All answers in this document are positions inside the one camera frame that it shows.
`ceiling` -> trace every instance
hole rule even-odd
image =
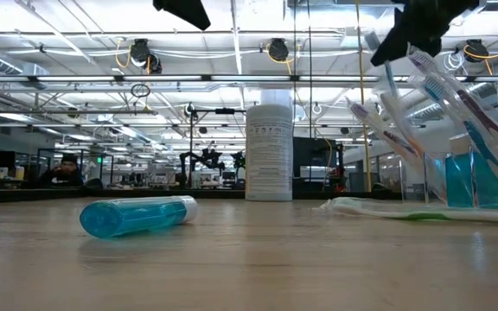
[[[310,1],[310,19],[306,1],[300,1],[297,8],[285,8],[282,0],[202,2],[212,22],[205,32],[167,12],[157,12],[150,0],[31,1],[35,13],[46,22],[24,10],[15,0],[0,0],[0,56],[11,64],[36,64],[46,69],[50,75],[139,75],[145,74],[142,69],[132,64],[121,67],[117,63],[116,54],[118,53],[118,61],[124,65],[127,62],[128,46],[134,39],[146,38],[163,64],[165,75],[287,75],[291,72],[297,75],[358,76],[361,73],[357,53],[356,14],[351,2],[337,1],[347,4],[326,5],[334,1]],[[395,5],[386,0],[361,2],[363,31],[374,30],[382,40],[393,25]],[[59,37],[55,31],[62,33],[64,37]],[[266,46],[272,38],[285,40],[290,50],[289,59],[298,50],[295,60],[289,63],[289,68],[288,65],[273,62],[269,58]],[[443,38],[444,52],[437,57],[439,62],[443,63],[450,51],[454,51],[456,46],[462,46],[469,38],[482,39],[491,53],[498,53],[498,12],[474,12],[454,20],[450,31]],[[364,74],[381,75],[383,69],[370,66],[371,54],[367,51],[365,42],[363,45],[366,52],[362,55]],[[464,66],[469,74],[487,74],[482,64],[466,63]],[[498,59],[493,61],[493,66],[498,67]],[[412,74],[412,67],[407,60],[395,61],[393,70],[396,75]],[[185,137],[188,135],[188,128],[173,129],[171,126],[166,128],[165,125],[186,124],[188,118],[184,115],[184,109],[188,103],[197,109],[245,109],[260,104],[263,90],[293,90],[293,85],[289,83],[152,82],[149,84],[152,89],[150,96],[133,98],[126,104],[131,98],[130,88],[134,84],[70,84],[63,81],[47,84],[47,88],[40,91],[17,83],[0,83],[0,97],[7,99],[0,99],[0,110],[39,109],[41,104],[42,109],[47,111],[65,111],[76,107],[80,111],[107,111],[108,116],[120,110],[122,112],[112,119],[118,127],[120,124],[157,124],[161,127],[139,128],[136,129],[137,134],[176,147],[177,151],[187,143]],[[312,89],[307,84],[301,84],[296,86],[296,90],[299,97],[296,102],[304,106],[304,109],[299,107],[296,110],[298,119],[301,119],[297,123],[306,124],[305,127],[296,128],[296,135],[309,135],[309,120],[305,113],[311,113],[310,107],[315,107],[313,122],[332,125],[320,129],[324,136],[349,138],[361,135],[357,129],[352,129],[348,135],[342,135],[339,131],[343,125],[358,124],[347,109],[348,100],[361,101],[358,83],[317,84]],[[403,85],[401,93],[405,95],[411,90],[409,86]],[[366,84],[363,95],[365,101],[373,100],[374,84]],[[145,106],[153,113],[123,114],[125,111],[138,112]],[[66,114],[47,113],[31,117],[40,124],[98,123],[97,114],[70,118]],[[16,121],[0,116],[0,123]],[[209,126],[207,134],[196,132],[196,136],[243,138],[244,123],[245,116],[241,113],[236,114],[235,118],[209,113],[199,125],[230,126],[218,126],[216,129]],[[139,143],[124,133],[112,133],[106,127],[80,129],[81,132],[77,129],[54,128],[61,134],[94,136],[101,142]],[[68,139],[76,143],[89,143],[70,137]],[[226,147],[242,149],[241,145],[239,148],[234,147],[224,140],[219,148]]]

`white bottle cap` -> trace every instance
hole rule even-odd
[[[462,134],[453,136],[449,139],[450,143],[450,152],[456,155],[465,155],[469,153],[470,146],[472,142],[470,141],[470,137],[468,134]]]
[[[197,204],[197,201],[190,197],[189,195],[177,195],[174,196],[175,199],[181,200],[183,205],[186,207],[186,210],[188,211],[186,213],[186,217],[183,218],[183,224],[195,219],[197,217],[197,211],[199,210],[199,205]]]

